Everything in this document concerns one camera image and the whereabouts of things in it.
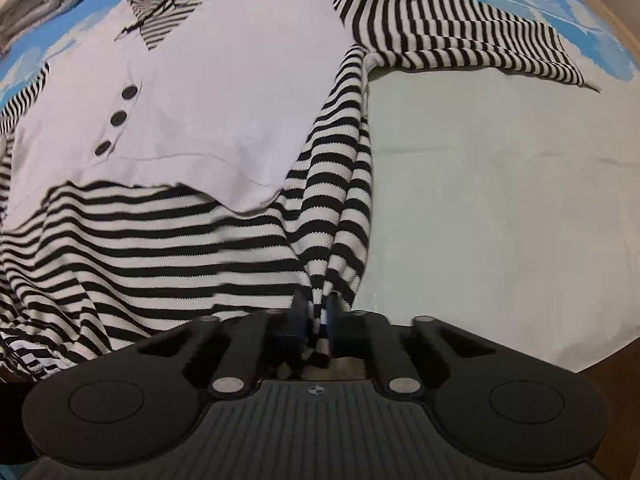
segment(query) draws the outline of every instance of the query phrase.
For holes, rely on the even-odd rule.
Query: black button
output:
[[[122,91],[122,98],[125,101],[128,101],[129,99],[133,99],[136,94],[138,93],[138,87],[135,85],[131,85],[131,86],[127,86],[123,91]]]
[[[111,125],[120,126],[127,119],[127,113],[124,110],[119,110],[111,116]]]
[[[111,141],[105,140],[98,144],[98,147],[95,149],[94,153],[96,156],[101,156],[104,152],[106,152],[111,147]]]

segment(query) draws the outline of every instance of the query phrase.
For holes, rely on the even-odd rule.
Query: crosshair logo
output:
[[[324,394],[326,390],[322,386],[320,386],[320,384],[314,384],[313,386],[309,386],[309,389],[307,391],[311,395],[318,396]]]

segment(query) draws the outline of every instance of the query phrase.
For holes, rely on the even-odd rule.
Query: sleeve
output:
[[[583,85],[558,32],[477,0],[334,0],[373,66],[495,66]]]
[[[49,76],[49,64],[45,63],[38,75],[15,96],[9,99],[0,112],[0,140],[5,146],[0,156],[0,222],[4,219],[11,184],[12,151],[15,129],[21,117],[33,106],[42,93]],[[35,378],[33,367],[27,368],[22,362],[20,351],[12,348],[17,339],[12,333],[20,317],[21,303],[12,289],[9,279],[0,267],[0,367],[5,367],[23,378]]]

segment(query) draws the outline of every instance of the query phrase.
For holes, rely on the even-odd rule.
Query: black and white striped fabric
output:
[[[175,27],[203,0],[184,9],[181,1],[130,0],[149,49],[169,31],[179,34]],[[334,0],[334,7],[354,45],[267,209],[241,216],[186,187],[65,182],[18,230],[2,232],[2,364],[44,378],[193,317],[287,308],[301,289],[315,350],[307,362],[325,365],[324,301],[335,291],[348,308],[367,259],[367,72],[477,65],[583,81],[551,27],[473,0]],[[3,214],[15,125],[55,76],[44,67],[0,115]]]

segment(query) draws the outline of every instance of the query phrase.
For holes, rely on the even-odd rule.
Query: ribbed black surface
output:
[[[420,406],[385,399],[376,393],[370,381],[265,381],[247,399],[212,405],[187,440],[145,464],[90,472],[44,458],[25,476],[26,480],[357,478],[602,480],[604,477],[588,464],[526,474],[479,463],[450,446]]]

